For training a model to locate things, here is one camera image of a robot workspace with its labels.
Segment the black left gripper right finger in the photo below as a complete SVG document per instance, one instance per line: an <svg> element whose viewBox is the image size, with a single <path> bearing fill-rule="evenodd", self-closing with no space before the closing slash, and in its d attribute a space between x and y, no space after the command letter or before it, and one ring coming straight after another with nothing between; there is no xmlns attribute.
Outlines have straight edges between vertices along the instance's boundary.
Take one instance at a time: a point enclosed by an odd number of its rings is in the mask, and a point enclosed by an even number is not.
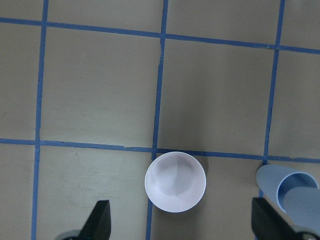
<svg viewBox="0 0 320 240"><path fill-rule="evenodd" d="M305 231L295 231L264 199L251 201L251 229L258 240L303 240Z"/></svg>

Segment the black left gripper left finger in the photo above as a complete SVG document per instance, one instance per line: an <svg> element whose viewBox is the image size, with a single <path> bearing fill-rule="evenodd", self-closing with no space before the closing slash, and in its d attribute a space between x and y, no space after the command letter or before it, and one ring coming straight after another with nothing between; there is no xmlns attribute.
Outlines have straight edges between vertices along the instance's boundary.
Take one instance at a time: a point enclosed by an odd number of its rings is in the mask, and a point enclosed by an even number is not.
<svg viewBox="0 0 320 240"><path fill-rule="evenodd" d="M109 240L111 209L109 200L99 200L78 235L79 240Z"/></svg>

